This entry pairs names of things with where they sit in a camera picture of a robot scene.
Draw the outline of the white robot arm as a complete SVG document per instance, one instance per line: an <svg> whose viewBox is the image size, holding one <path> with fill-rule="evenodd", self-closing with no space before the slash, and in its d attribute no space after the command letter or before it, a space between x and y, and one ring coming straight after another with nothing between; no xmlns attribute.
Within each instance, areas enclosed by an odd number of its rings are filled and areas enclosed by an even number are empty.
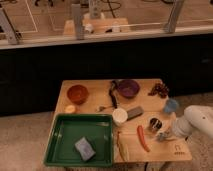
<svg viewBox="0 0 213 171"><path fill-rule="evenodd" d="M171 124L171 132L176 137L189 137L195 130L213 139L213 107L190 105Z"/></svg>

